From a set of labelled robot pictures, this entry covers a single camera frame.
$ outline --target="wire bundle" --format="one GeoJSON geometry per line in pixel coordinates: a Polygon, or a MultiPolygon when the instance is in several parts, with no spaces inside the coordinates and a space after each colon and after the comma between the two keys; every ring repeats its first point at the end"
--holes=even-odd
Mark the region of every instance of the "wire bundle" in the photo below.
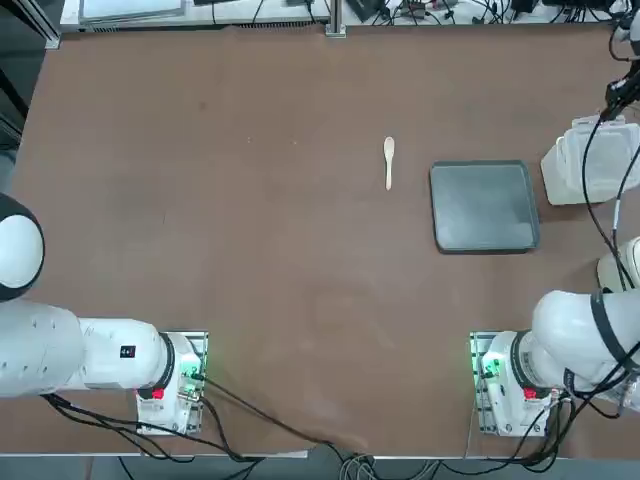
{"type": "MultiPolygon", "coordinates": [[[[427,460],[424,462],[420,470],[410,477],[407,477],[406,480],[422,480],[427,478],[427,480],[433,480],[438,469],[440,468],[440,464],[442,462],[438,461],[430,461],[427,460]]],[[[375,471],[375,458],[370,459],[368,455],[354,455],[352,458],[346,459],[342,466],[340,467],[340,472],[338,474],[338,480],[347,480],[351,477],[351,468],[355,467],[355,480],[360,480],[360,475],[368,477],[371,480],[379,480],[381,477],[375,471]]]]}

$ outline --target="white plastic box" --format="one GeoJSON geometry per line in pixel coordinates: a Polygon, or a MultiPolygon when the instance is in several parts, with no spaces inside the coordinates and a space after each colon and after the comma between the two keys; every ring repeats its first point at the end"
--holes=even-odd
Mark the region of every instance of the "white plastic box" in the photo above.
{"type": "MultiPolygon", "coordinates": [[[[582,192],[582,162],[597,116],[578,118],[558,138],[541,162],[547,199],[552,205],[585,203],[582,192]]],[[[589,200],[606,202],[616,196],[624,172],[638,144],[640,126],[625,123],[623,116],[603,123],[588,152],[586,180],[589,200]]],[[[640,161],[633,167],[625,190],[640,184],[640,161]]]]}

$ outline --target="plastic container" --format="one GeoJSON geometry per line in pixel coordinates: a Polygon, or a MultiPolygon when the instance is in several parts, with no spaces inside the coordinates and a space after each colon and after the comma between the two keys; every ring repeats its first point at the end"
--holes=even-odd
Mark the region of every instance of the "plastic container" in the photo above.
{"type": "MultiPolygon", "coordinates": [[[[633,284],[640,288],[640,237],[636,237],[633,240],[624,243],[618,247],[620,254],[620,261],[629,272],[633,284]]],[[[609,253],[598,261],[598,283],[600,288],[609,288],[613,292],[622,292],[622,285],[620,285],[620,276],[618,275],[618,267],[613,255],[609,253]]],[[[629,289],[629,282],[625,277],[625,284],[629,289]]]]}
{"type": "MultiPolygon", "coordinates": [[[[587,141],[598,117],[579,118],[558,138],[541,162],[547,199],[552,205],[585,203],[582,162],[587,141]]],[[[591,142],[587,160],[587,189],[593,203],[611,200],[640,143],[640,126],[624,117],[603,123],[591,142]]],[[[632,169],[625,190],[640,184],[640,162],[632,169]]]]}

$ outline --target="floor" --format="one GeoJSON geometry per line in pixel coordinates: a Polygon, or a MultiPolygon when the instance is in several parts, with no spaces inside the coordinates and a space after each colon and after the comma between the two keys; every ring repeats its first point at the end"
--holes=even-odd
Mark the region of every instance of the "floor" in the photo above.
{"type": "MultiPolygon", "coordinates": [[[[40,0],[49,17],[57,20],[62,11],[61,0],[40,0]]],[[[0,66],[14,83],[18,92],[29,102],[44,57],[44,41],[20,21],[0,8],[0,66]]],[[[0,112],[22,126],[24,121],[18,112],[0,93],[0,112]]],[[[0,133],[0,145],[5,139],[0,133]]],[[[13,157],[0,151],[0,190],[10,178],[13,157]]],[[[217,480],[242,469],[227,458],[201,457],[193,463],[178,465],[156,462],[145,458],[125,457],[125,462],[135,480],[217,480]]],[[[472,472],[492,464],[477,461],[451,461],[454,468],[472,472]]],[[[385,478],[410,478],[419,471],[423,463],[415,460],[379,462],[379,473],[385,478]]],[[[316,448],[307,460],[269,459],[260,464],[251,474],[251,480],[260,479],[335,479],[339,463],[325,448],[316,448]]],[[[543,477],[549,480],[588,480],[608,478],[638,478],[640,462],[601,462],[583,460],[559,460],[543,477]]],[[[0,457],[0,472],[3,480],[127,480],[128,477],[114,457],[0,457]]],[[[493,480],[534,477],[520,467],[508,467],[487,475],[493,480]]],[[[440,469],[437,480],[447,480],[458,475],[440,469]]]]}

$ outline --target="gray tray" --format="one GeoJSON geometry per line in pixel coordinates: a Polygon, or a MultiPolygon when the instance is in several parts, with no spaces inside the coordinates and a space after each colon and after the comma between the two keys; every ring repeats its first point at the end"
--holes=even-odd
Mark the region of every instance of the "gray tray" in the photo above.
{"type": "Polygon", "coordinates": [[[522,253],[538,246],[531,179],[520,160],[436,162],[431,201],[445,253],[522,253]]]}

